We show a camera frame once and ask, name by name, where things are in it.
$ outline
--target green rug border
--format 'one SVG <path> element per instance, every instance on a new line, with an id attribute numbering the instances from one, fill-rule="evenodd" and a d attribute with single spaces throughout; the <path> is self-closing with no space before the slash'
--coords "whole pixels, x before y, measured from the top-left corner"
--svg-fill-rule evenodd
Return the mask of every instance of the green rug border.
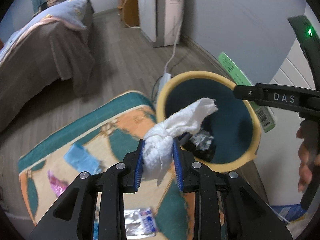
<path id="1" fill-rule="evenodd" d="M 155 110 L 151 101 L 139 92 L 131 91 L 112 99 L 98 109 L 56 131 L 26 155 L 22 156 L 18 161 L 19 174 L 34 163 L 61 148 L 68 142 L 74 140 L 87 130 L 97 126 L 101 122 L 133 107 L 143 105 L 150 106 Z"/>

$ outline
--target power strip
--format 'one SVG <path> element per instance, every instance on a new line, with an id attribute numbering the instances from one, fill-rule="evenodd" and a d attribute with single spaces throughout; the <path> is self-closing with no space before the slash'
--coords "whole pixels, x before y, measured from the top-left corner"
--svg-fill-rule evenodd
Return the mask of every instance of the power strip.
<path id="1" fill-rule="evenodd" d="M 171 74 L 169 73 L 164 73 L 163 77 L 160 79 L 159 82 L 159 89 L 158 89 L 158 93 L 157 93 L 157 99 L 160 95 L 161 90 L 163 89 L 164 85 L 171 79 Z"/>

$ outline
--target blue blanket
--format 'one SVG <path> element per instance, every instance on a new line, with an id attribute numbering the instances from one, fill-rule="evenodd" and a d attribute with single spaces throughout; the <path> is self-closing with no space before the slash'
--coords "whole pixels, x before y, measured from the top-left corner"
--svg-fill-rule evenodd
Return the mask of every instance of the blue blanket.
<path id="1" fill-rule="evenodd" d="M 84 17 L 87 4 L 88 0 L 67 0 L 60 4 L 51 6 L 43 12 L 39 13 L 22 29 L 16 31 L 10 36 L 10 38 L 7 40 L 4 47 L 0 51 L 0 61 L 10 50 L 11 46 L 20 38 L 20 36 L 26 30 L 28 30 L 34 24 L 40 22 L 41 19 L 43 19 L 47 15 L 52 15 L 53 17 L 60 18 L 85 30 L 87 27 L 81 21 Z"/>

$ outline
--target white appliance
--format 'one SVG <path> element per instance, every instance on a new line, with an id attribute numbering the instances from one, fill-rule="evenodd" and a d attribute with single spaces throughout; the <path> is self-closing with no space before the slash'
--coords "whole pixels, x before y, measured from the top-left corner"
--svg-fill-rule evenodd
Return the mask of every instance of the white appliance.
<path id="1" fill-rule="evenodd" d="M 174 44 L 183 18 L 183 0 L 138 0 L 140 28 L 151 46 Z"/>

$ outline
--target silver screw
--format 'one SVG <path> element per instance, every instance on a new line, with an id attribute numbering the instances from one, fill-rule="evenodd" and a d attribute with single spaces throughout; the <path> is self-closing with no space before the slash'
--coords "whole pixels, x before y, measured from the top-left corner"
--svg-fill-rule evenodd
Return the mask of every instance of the silver screw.
<path id="1" fill-rule="evenodd" d="M 118 163 L 118 164 L 116 165 L 116 168 L 117 168 L 118 170 L 122 170 L 122 169 L 124 169 L 124 167 L 125 167 L 125 164 L 124 164 L 124 163 Z"/>
<path id="2" fill-rule="evenodd" d="M 192 164 L 192 167 L 194 167 L 195 169 L 199 169 L 199 168 L 201 168 L 201 163 L 199 163 L 199 162 L 194 162 L 193 164 Z"/>
<path id="3" fill-rule="evenodd" d="M 86 171 L 80 173 L 80 178 L 81 178 L 81 179 L 86 179 L 87 177 L 89 177 L 89 173 L 87 173 Z"/>
<path id="4" fill-rule="evenodd" d="M 229 173 L 229 176 L 230 176 L 231 178 L 233 178 L 233 179 L 236 179 L 236 178 L 238 178 L 238 173 L 236 173 L 235 171 L 231 171 L 231 172 Z"/>

